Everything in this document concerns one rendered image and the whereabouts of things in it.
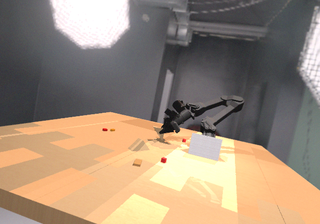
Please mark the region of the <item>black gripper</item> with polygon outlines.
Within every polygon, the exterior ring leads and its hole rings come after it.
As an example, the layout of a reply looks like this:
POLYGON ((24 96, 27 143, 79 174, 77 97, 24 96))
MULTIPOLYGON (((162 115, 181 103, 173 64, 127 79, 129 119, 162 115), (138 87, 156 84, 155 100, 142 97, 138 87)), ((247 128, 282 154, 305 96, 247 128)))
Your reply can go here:
POLYGON ((164 124, 161 126, 163 128, 159 133, 164 134, 164 133, 170 133, 170 132, 175 132, 178 133, 180 132, 179 125, 184 124, 185 120, 182 117, 182 115, 179 113, 178 117, 175 120, 172 120, 170 117, 165 117, 164 118, 164 124))

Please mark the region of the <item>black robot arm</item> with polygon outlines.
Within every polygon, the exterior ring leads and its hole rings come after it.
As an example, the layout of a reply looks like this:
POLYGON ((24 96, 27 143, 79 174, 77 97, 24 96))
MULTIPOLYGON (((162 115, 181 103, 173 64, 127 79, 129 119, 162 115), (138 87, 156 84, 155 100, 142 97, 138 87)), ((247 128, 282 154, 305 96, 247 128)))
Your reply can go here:
MULTIPOLYGON (((245 100, 242 97, 239 96, 221 96, 219 98, 201 103, 186 103, 184 104, 183 101, 176 100, 173 103, 173 108, 182 115, 184 118, 184 121, 188 120, 189 118, 195 119, 195 117, 200 116, 205 111, 213 109, 215 107, 224 105, 226 106, 225 109, 223 109, 221 112, 217 113, 213 117, 206 116, 204 119, 202 119, 200 131, 202 135, 209 136, 209 137, 216 137, 216 125, 220 123, 222 120, 224 120, 226 117, 228 117, 232 113, 236 113, 242 110, 245 100), (231 103, 228 103, 228 100, 233 100, 231 103), (191 107, 191 111, 190 108, 191 107)), ((175 120, 179 114, 177 114, 175 111, 171 111, 167 109, 165 113, 172 118, 172 120, 175 120)))

